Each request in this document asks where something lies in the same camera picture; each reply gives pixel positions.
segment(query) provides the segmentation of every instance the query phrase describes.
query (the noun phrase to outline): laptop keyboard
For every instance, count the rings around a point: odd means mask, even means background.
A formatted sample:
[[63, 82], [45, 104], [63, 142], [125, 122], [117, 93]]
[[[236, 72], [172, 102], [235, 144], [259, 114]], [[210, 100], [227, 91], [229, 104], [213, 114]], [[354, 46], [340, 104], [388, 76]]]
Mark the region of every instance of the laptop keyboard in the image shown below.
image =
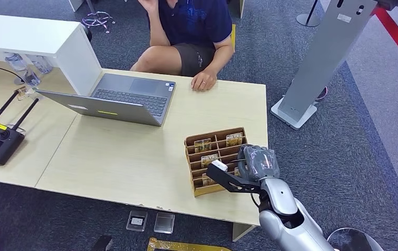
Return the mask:
[[154, 116], [160, 117], [166, 106], [166, 98], [147, 96], [134, 93], [114, 92], [113, 90], [97, 89], [93, 96], [113, 101], [143, 105]]

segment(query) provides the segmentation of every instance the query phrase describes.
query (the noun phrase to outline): dark shorts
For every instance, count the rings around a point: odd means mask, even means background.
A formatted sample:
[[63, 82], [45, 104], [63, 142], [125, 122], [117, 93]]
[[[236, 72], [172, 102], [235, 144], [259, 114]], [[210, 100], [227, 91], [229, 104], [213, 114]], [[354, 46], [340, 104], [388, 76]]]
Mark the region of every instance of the dark shorts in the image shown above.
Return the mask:
[[215, 54], [214, 48], [194, 44], [180, 43], [174, 47], [179, 51], [182, 60], [181, 75], [185, 77], [194, 77], [197, 73], [205, 70]]

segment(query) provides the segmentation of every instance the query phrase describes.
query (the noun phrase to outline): laptop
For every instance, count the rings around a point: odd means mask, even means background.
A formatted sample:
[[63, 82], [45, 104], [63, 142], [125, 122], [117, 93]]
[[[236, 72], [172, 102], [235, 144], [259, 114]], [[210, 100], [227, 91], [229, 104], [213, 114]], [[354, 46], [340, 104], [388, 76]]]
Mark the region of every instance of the laptop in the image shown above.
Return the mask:
[[90, 97], [37, 90], [87, 116], [162, 126], [176, 83], [106, 73]]

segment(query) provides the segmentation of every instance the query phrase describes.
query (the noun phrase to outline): desk leg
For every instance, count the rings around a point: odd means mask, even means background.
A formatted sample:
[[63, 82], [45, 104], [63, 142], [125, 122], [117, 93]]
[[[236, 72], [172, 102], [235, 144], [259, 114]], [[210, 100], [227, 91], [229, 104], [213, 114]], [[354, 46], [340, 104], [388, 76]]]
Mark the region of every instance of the desk leg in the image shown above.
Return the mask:
[[245, 8], [245, 0], [240, 0], [240, 4], [241, 4], [241, 19], [243, 17], [243, 9]]
[[245, 234], [249, 233], [256, 226], [233, 223], [233, 242], [237, 242]]

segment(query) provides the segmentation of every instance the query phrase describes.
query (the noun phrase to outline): desk surface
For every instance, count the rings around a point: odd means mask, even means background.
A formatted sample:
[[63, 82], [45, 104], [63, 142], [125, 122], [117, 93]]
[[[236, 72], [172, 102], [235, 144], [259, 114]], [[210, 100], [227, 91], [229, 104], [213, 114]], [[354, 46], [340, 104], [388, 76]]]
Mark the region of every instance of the desk surface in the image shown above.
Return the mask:
[[[19, 86], [14, 85], [14, 76], [0, 70], [0, 107]], [[59, 69], [54, 69], [42, 78], [40, 88], [72, 92], [72, 88]], [[0, 123], [16, 123], [31, 105], [32, 99], [14, 99], [0, 116]], [[29, 116], [20, 125], [27, 131], [26, 138], [5, 166], [0, 166], [0, 182], [34, 187], [45, 170], [55, 150], [70, 127], [75, 114], [50, 100], [37, 103]]]
[[258, 225], [248, 194], [194, 197], [184, 139], [245, 127], [248, 142], [268, 145], [265, 86], [218, 81], [209, 92], [189, 77], [105, 70], [177, 83], [162, 128], [77, 115], [36, 188], [207, 218]]

